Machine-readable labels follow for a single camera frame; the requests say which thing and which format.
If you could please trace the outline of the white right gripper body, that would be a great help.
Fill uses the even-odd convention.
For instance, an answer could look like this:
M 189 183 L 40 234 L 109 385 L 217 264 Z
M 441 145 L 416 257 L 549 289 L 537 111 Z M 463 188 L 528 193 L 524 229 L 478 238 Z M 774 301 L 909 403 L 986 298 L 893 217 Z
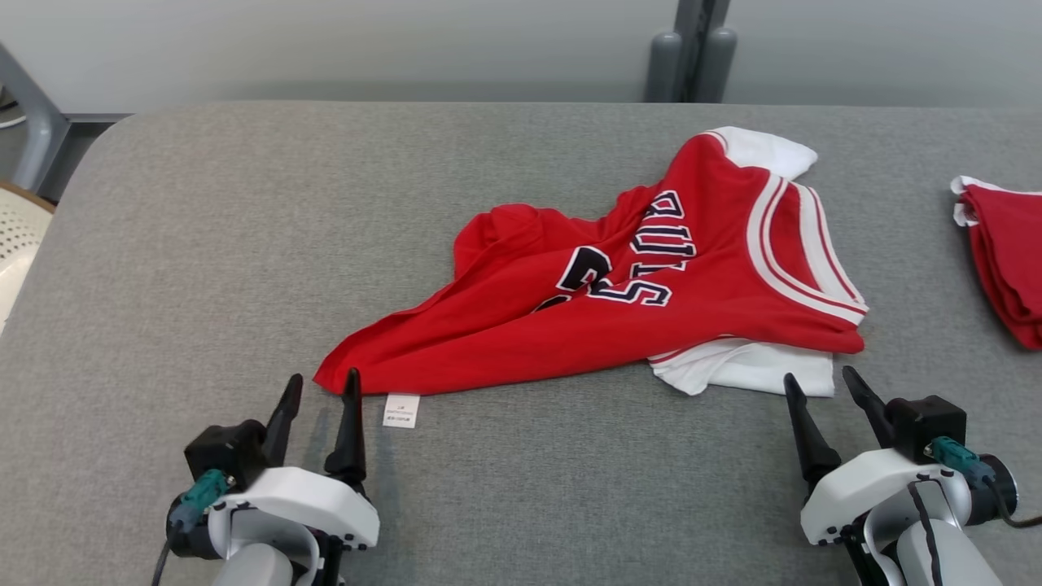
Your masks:
M 941 530 L 945 548 L 970 548 L 965 534 L 971 497 L 964 475 L 938 463 L 917 464 L 893 448 L 862 453 L 823 478 L 805 500 L 800 526 L 807 541 L 822 544 L 862 517 L 876 538 L 896 538 L 917 517 L 916 488 L 928 516 L 948 527 Z

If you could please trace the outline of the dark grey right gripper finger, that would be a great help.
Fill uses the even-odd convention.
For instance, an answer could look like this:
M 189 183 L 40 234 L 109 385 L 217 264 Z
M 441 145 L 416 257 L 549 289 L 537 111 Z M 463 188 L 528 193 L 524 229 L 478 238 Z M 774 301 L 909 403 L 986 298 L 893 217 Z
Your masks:
M 838 453 L 832 449 L 812 419 L 807 408 L 807 396 L 795 375 L 791 372 L 784 377 L 786 405 L 788 405 L 790 422 L 794 434 L 801 475 L 808 484 L 808 490 L 837 470 L 843 461 Z
M 893 424 L 889 422 L 887 408 L 882 398 L 867 385 L 855 367 L 844 366 L 842 376 L 857 407 L 863 409 L 879 448 L 893 448 L 895 431 Z

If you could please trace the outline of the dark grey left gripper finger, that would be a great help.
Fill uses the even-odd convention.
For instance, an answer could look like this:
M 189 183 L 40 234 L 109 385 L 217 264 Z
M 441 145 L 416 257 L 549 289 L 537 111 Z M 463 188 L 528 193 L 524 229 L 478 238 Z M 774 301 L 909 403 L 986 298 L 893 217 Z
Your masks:
M 282 467 L 284 465 L 291 423 L 294 422 L 299 412 L 302 390 L 303 376 L 301 374 L 291 375 L 282 396 L 280 396 L 267 426 L 265 426 L 265 440 L 260 445 L 260 450 L 263 450 L 268 467 Z
M 367 479 L 367 459 L 357 368 L 348 371 L 341 400 L 341 423 L 336 433 L 334 449 L 325 457 L 324 471 L 328 478 L 346 483 L 353 490 L 364 490 L 362 484 Z

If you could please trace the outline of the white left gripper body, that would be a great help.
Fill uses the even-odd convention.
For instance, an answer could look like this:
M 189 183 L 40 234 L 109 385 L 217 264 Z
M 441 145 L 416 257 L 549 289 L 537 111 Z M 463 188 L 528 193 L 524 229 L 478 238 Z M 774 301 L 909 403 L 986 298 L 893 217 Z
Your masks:
M 298 467 L 266 470 L 216 500 L 208 516 L 223 561 L 217 584 L 342 584 L 342 560 L 379 542 L 379 512 L 346 483 Z

